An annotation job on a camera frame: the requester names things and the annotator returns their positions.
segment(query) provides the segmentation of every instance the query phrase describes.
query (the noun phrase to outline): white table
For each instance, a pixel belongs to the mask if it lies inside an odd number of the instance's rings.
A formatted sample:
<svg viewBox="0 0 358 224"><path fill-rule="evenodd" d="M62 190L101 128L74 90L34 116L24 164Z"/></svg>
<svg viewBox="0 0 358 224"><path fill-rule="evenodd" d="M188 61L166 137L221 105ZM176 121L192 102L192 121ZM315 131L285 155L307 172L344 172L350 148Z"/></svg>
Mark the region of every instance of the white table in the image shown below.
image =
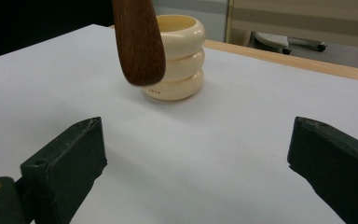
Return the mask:
<svg viewBox="0 0 358 224"><path fill-rule="evenodd" d="M110 28L0 57L0 176L101 116L109 164L72 223L343 223L286 156L296 116L358 138L358 81L205 51L201 91L170 103L127 83Z"/></svg>

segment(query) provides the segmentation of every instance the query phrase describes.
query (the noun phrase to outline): wooden handle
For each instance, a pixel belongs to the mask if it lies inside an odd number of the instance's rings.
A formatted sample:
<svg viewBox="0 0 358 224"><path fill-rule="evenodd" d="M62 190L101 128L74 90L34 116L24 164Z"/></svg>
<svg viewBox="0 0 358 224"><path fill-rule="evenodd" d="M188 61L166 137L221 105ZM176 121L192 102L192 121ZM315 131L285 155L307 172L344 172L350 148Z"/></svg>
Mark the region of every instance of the wooden handle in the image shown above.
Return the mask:
<svg viewBox="0 0 358 224"><path fill-rule="evenodd" d="M165 54L152 0L113 0L118 58L133 85L158 83Z"/></svg>

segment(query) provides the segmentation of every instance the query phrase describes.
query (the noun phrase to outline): gray floor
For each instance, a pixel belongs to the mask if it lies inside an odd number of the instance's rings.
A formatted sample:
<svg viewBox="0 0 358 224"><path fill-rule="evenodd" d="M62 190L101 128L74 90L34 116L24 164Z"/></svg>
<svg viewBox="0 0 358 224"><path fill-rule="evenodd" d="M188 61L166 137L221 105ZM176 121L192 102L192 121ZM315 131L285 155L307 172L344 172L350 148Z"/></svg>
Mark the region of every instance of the gray floor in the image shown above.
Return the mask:
<svg viewBox="0 0 358 224"><path fill-rule="evenodd" d="M323 52L317 51L316 43L312 43L306 40L288 38L289 49L292 50L290 55L308 58L312 60L343 64L351 67L358 68L358 48L353 46L344 46L338 44L325 43L327 46ZM261 44L252 37L249 46L255 49L263 49L272 52L282 53L281 49L275 49Z"/></svg>

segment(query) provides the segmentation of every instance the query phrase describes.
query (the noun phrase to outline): chair caster wheel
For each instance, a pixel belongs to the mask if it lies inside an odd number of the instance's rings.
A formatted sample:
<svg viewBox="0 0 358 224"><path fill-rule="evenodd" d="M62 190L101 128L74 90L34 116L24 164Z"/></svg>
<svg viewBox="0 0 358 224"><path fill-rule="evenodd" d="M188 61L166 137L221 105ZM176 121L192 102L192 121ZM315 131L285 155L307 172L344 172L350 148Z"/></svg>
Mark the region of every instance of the chair caster wheel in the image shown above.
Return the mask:
<svg viewBox="0 0 358 224"><path fill-rule="evenodd" d="M323 51L326 49L326 45L318 45L318 47L316 47L316 49L317 49L319 52L323 52Z"/></svg>
<svg viewBox="0 0 358 224"><path fill-rule="evenodd" d="M282 50L282 53L283 53L283 54L286 54L286 55L289 55L290 52L292 52L290 49L283 49L283 50Z"/></svg>

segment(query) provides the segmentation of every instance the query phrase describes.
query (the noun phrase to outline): cup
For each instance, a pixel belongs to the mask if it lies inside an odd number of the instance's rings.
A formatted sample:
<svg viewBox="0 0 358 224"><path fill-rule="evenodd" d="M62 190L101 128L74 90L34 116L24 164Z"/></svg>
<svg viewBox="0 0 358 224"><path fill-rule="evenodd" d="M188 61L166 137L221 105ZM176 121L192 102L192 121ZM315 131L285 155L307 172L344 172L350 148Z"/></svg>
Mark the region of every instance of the cup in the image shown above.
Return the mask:
<svg viewBox="0 0 358 224"><path fill-rule="evenodd" d="M205 28L200 21L184 15L157 16L165 51L166 71L157 84L143 87L155 99L174 101L189 97L202 87Z"/></svg>

